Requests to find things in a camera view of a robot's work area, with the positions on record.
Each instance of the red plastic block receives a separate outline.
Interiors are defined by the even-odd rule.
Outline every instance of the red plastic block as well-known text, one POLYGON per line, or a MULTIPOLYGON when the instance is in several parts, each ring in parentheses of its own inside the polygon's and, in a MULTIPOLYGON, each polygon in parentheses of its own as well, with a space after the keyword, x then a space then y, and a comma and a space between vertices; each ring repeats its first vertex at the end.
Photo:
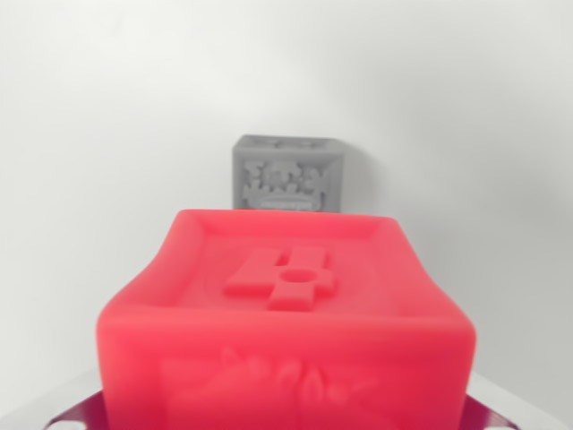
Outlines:
POLYGON ((106 307, 112 430, 457 430, 475 347, 393 219, 182 211, 106 307))

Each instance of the gray cube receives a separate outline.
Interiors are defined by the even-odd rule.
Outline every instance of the gray cube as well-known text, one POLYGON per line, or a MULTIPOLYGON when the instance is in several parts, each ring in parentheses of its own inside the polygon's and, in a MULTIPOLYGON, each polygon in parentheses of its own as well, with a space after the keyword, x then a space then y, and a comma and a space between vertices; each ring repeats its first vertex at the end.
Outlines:
POLYGON ((233 206, 340 211, 343 160, 334 139, 245 135, 233 148, 233 206))

